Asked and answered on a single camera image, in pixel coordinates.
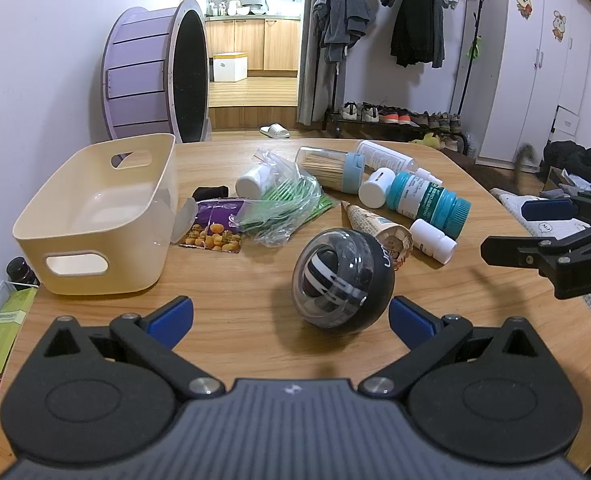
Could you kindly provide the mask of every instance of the white wardrobe door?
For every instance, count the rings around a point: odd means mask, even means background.
[[[571,17],[567,19],[567,32],[569,33],[569,50],[559,105],[578,115],[587,82],[591,52],[591,2],[589,0],[571,0]]]
[[[524,143],[531,144],[535,150],[536,166],[543,157],[558,108],[569,47],[566,24],[569,22],[570,13],[571,0],[544,0],[538,70],[527,119],[516,146],[518,148]]]
[[[509,0],[498,87],[480,156],[512,162],[539,56],[544,0]]]

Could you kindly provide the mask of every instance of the ice cream cone wrapper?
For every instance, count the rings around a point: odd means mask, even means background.
[[[351,227],[375,237],[389,251],[394,262],[393,266],[395,270],[402,267],[402,264],[413,250],[411,232],[405,226],[392,222],[357,205],[342,202],[342,206],[344,206],[349,216]]]

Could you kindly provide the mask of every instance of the purple snack package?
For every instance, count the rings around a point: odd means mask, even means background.
[[[241,199],[203,200],[197,203],[197,216],[186,233],[182,247],[239,253],[242,235],[233,219],[244,204]]]

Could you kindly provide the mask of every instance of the basket handle hole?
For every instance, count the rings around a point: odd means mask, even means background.
[[[153,156],[149,150],[136,150],[135,152],[117,153],[111,157],[111,166],[116,170],[129,168],[141,168],[153,162]]]
[[[46,265],[57,276],[97,276],[108,270],[108,261],[96,253],[48,256]]]

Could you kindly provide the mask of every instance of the gray curtain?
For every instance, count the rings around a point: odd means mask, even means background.
[[[319,32],[315,30],[311,12],[315,0],[304,0],[302,20],[302,57],[300,59],[300,81],[298,92],[297,121],[311,124],[321,121],[324,112],[331,107],[333,95],[333,75],[335,64],[324,61],[324,50],[319,51]],[[336,101],[341,101],[342,78],[338,78],[338,95]]]

